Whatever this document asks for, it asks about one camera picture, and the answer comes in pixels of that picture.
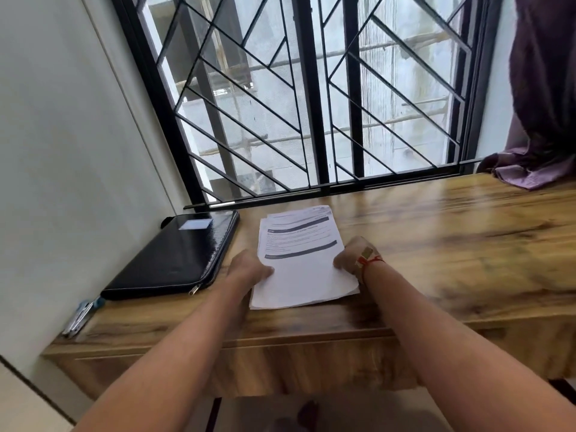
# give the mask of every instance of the wooden desk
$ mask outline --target wooden desk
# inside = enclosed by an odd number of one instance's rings
[[[256,248],[260,218],[315,204],[332,207],[344,241],[366,236],[431,300],[542,377],[576,374],[576,182],[527,192],[469,175],[241,210],[222,273],[241,249]],[[207,294],[109,302],[44,355],[96,398]],[[365,292],[242,309],[208,384],[215,396],[419,383]]]

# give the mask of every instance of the skin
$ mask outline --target skin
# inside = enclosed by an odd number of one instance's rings
[[[358,278],[364,275],[383,318],[454,430],[576,428],[576,408],[564,397],[430,303],[386,262],[373,262],[362,273],[355,262],[366,246],[378,254],[356,237],[336,256],[334,266]],[[76,432],[182,431],[242,298],[272,273],[253,252],[235,256],[226,279],[215,283],[198,309],[102,394]]]

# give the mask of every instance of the stack of papers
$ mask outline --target stack of papers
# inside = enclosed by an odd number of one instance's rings
[[[275,271],[252,290],[250,309],[291,308],[358,293],[356,277],[332,265],[342,250],[330,206],[263,218],[258,258]]]

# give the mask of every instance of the white label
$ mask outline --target white label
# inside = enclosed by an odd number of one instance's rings
[[[198,219],[198,220],[188,220],[186,223],[180,226],[178,230],[198,230],[205,229],[212,223],[212,218]]]

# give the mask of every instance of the hand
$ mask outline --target hand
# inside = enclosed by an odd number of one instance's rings
[[[234,256],[228,268],[228,276],[240,278],[248,289],[269,278],[273,272],[274,268],[264,265],[256,256],[256,252],[248,249]]]
[[[355,275],[358,281],[362,282],[362,279],[360,278],[362,270],[356,265],[356,261],[366,247],[370,247],[373,250],[370,258],[380,254],[376,247],[364,237],[355,236],[349,240],[348,244],[344,247],[344,250],[334,258],[334,267],[345,269],[347,272]]]

